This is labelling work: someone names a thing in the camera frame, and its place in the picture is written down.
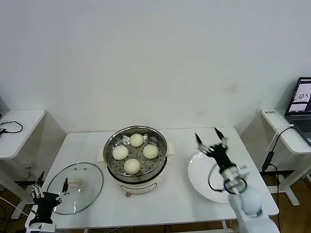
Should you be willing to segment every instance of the laptop screen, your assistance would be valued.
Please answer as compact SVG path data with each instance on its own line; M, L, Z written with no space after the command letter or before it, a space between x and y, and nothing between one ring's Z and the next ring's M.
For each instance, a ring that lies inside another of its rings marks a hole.
M286 115L311 114L311 78L299 78Z

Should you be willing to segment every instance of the white wall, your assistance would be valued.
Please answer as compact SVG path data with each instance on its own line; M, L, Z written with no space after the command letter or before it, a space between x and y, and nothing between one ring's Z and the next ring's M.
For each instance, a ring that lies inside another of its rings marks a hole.
M0 96L66 132L235 126L258 163L262 108L311 74L309 0L0 1Z

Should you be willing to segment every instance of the wall stain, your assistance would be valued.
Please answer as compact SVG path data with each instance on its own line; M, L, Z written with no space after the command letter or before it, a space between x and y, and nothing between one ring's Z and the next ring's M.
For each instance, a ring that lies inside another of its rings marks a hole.
M204 115L206 115L206 113L207 113L206 109L201 109L196 113L196 115L197 117L203 117Z
M230 93L230 94L236 94L239 92L239 89L240 89L240 84L233 83L225 88L225 92Z

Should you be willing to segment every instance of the pot handle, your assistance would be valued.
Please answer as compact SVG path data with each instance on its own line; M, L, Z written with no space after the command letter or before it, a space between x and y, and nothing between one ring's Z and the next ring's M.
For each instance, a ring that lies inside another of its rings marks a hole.
M174 145L172 142L168 141L167 142L167 152L166 152L166 157L167 157L167 162L171 163L174 160L174 155L175 154L175 149L174 149Z
M100 147L98 150L97 158L96 158L96 165L99 167L105 167L106 163L104 160L104 148Z

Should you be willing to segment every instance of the laptop keyboard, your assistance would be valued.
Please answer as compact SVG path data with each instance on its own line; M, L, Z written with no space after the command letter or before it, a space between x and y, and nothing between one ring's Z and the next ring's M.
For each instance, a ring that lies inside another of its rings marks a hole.
M311 132L311 119L293 120L293 123L303 133Z

